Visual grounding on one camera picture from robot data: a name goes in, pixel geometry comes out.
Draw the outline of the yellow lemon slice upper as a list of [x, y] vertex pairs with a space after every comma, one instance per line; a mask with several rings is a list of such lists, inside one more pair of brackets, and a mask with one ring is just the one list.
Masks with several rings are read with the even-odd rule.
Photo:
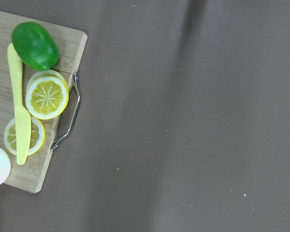
[[48, 120], [59, 116], [69, 101], [69, 88], [64, 77], [54, 71], [39, 71], [26, 87], [25, 103], [31, 115]]

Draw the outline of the yellow lemon slice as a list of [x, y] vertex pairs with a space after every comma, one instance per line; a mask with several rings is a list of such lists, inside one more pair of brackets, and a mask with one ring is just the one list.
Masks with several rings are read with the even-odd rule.
[[69, 88], [64, 77], [54, 71], [39, 71], [26, 87], [25, 103], [31, 115], [48, 120], [59, 116], [69, 101]]
[[[16, 132], [15, 132], [15, 118], [12, 118], [4, 129], [3, 134], [4, 145], [7, 150], [16, 155]], [[28, 155], [36, 153], [45, 140], [45, 128], [43, 123], [31, 116], [31, 136]]]

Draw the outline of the yellow lemon slice lower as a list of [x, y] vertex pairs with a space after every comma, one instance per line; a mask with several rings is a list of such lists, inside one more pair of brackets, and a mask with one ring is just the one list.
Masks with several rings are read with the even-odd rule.
[[[15, 132], [15, 118], [12, 118], [4, 129], [3, 134], [4, 145], [7, 150], [16, 155], [16, 132]], [[31, 116], [31, 136], [28, 155], [36, 153], [45, 140], [45, 128], [43, 123]]]

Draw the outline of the yellow plastic knife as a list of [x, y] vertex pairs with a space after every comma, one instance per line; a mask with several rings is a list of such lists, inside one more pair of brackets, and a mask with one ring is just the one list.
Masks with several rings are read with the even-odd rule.
[[16, 162], [23, 165], [29, 155], [31, 118], [23, 105], [23, 63], [12, 43], [7, 47], [7, 59], [14, 102]]

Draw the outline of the bamboo cutting board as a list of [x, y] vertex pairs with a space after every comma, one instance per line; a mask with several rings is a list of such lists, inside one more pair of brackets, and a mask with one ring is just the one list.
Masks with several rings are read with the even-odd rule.
[[[15, 14], [0, 11], [0, 147], [4, 145], [4, 129], [14, 117], [14, 105], [10, 74], [7, 61], [7, 46], [11, 43], [11, 34], [14, 28], [31, 19]], [[82, 55], [87, 42], [85, 32], [71, 29], [43, 21], [38, 21], [53, 37], [58, 48], [60, 58], [53, 67], [67, 81], [71, 89], [74, 81], [73, 74], [77, 73]], [[22, 189], [30, 193], [41, 190], [47, 169], [52, 157], [52, 143], [58, 136], [60, 118], [44, 120], [45, 140], [42, 147], [33, 155], [30, 155], [26, 163], [18, 165], [16, 156], [10, 154], [11, 171], [5, 184]]]

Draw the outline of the green toy lime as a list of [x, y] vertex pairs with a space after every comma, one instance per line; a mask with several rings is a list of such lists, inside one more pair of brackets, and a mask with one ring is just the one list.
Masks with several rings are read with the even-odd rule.
[[49, 70], [59, 61], [59, 49], [54, 39], [36, 22], [18, 24], [11, 39], [19, 57], [34, 70]]

